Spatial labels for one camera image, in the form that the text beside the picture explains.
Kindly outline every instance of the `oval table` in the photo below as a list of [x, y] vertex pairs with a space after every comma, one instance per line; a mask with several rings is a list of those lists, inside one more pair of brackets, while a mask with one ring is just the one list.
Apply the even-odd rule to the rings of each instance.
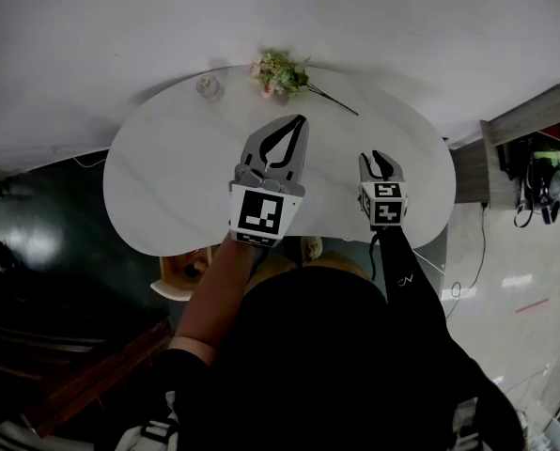
[[144, 103], [118, 132], [104, 168], [104, 202], [121, 238], [160, 257], [219, 243], [228, 231], [228, 182], [247, 137], [275, 118], [303, 114], [309, 121], [301, 179], [306, 195], [287, 235], [370, 241], [357, 201], [358, 156], [377, 149], [403, 169], [410, 245], [432, 241], [449, 220], [456, 192], [442, 137], [371, 83], [307, 71], [314, 85], [360, 115], [313, 93], [285, 105], [264, 100], [246, 66], [209, 72], [224, 89], [218, 101], [204, 100], [193, 77]]

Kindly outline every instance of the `tiled floor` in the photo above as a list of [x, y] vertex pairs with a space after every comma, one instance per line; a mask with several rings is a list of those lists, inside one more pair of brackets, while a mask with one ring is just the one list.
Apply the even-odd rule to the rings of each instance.
[[[560, 216], [554, 225], [544, 225], [535, 215], [524, 229], [516, 228], [513, 218], [513, 211], [486, 210], [485, 264], [448, 327], [491, 379], [502, 378], [499, 387], [514, 405], [542, 428], [557, 402], [537, 403], [549, 378], [541, 370], [549, 365], [549, 371], [560, 372]], [[465, 290], [476, 274], [482, 251], [479, 205], [455, 206], [447, 241], [443, 287], [448, 295], [454, 281]], [[544, 299], [549, 300], [516, 312]], [[443, 301], [445, 313], [454, 302]], [[465, 376], [457, 369], [445, 376], [455, 379]]]

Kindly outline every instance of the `person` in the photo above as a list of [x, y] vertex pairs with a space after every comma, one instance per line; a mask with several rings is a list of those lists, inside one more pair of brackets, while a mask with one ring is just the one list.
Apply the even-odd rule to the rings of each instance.
[[459, 449], [468, 402], [480, 439], [466, 449], [522, 451], [516, 412], [449, 335], [401, 228], [380, 246], [387, 299], [345, 258], [276, 260], [250, 279], [253, 247], [226, 237], [117, 449], [157, 426], [184, 448]]

